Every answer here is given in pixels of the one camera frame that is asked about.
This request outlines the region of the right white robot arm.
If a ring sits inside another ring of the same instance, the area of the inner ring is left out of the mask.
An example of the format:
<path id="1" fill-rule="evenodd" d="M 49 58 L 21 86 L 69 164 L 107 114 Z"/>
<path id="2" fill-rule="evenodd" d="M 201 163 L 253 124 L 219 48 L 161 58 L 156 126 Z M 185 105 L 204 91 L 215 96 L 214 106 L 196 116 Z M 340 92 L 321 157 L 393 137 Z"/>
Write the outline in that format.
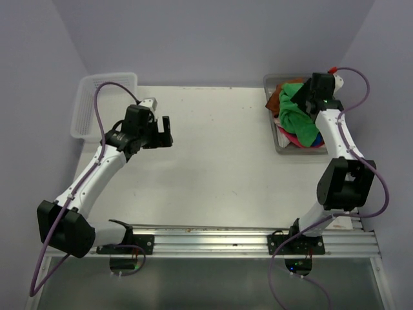
<path id="1" fill-rule="evenodd" d="M 358 160 L 364 156 L 347 129 L 342 103 L 334 97 L 337 87 L 332 73 L 313 73 L 292 98 L 314 122 L 330 156 L 317 184 L 317 202 L 290 227 L 287 245 L 293 253 L 308 249 L 310 239 L 319 238 L 338 214 L 364 206 L 374 179 Z"/>

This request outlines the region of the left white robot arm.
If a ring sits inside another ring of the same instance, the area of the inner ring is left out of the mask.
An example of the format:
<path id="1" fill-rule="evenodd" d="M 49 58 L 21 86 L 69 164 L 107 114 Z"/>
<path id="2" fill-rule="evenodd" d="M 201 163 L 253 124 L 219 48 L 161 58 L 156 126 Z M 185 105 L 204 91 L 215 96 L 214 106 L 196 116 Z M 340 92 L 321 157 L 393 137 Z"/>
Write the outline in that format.
<path id="1" fill-rule="evenodd" d="M 42 242 L 76 258 L 84 257 L 93 247 L 112 245 L 125 254 L 132 250 L 131 225 L 119 220 L 91 223 L 88 216 L 112 177 L 141 149 L 172 146 L 170 120 L 162 118 L 160 132 L 156 117 L 157 101 L 146 98 L 130 105 L 121 128 L 112 128 L 97 148 L 94 157 L 69 188 L 53 202 L 42 201 L 37 220 Z"/>

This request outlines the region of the green towel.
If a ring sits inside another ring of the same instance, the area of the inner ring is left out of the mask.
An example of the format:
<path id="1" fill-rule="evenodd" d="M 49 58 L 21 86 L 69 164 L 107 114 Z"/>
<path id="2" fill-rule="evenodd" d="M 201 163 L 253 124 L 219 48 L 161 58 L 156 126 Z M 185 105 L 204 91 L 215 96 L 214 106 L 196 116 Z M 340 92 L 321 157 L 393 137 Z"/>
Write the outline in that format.
<path id="1" fill-rule="evenodd" d="M 291 102 L 292 96 L 303 86 L 303 83 L 284 84 L 279 95 L 280 111 L 279 121 L 283 129 L 295 134 L 299 142 L 310 147 L 319 130 L 311 118 L 306 115 L 295 103 Z"/>

